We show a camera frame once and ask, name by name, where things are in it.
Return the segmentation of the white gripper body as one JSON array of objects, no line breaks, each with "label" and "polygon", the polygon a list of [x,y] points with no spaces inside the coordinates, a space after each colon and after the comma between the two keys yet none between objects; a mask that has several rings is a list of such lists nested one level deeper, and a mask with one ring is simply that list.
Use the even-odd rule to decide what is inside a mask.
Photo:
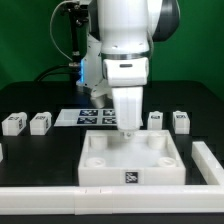
[{"label": "white gripper body", "polygon": [[112,99],[121,132],[135,132],[141,126],[143,86],[147,84],[149,61],[146,57],[132,60],[103,61],[104,75],[112,90]]}]

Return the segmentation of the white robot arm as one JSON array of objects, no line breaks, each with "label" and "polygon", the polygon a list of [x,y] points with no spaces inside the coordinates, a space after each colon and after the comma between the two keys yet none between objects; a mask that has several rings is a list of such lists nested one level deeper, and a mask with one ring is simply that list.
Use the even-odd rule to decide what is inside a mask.
[{"label": "white robot arm", "polygon": [[170,38],[179,26],[178,0],[78,0],[87,11],[87,53],[78,86],[94,104],[113,100],[117,128],[140,129],[143,86],[155,42]]}]

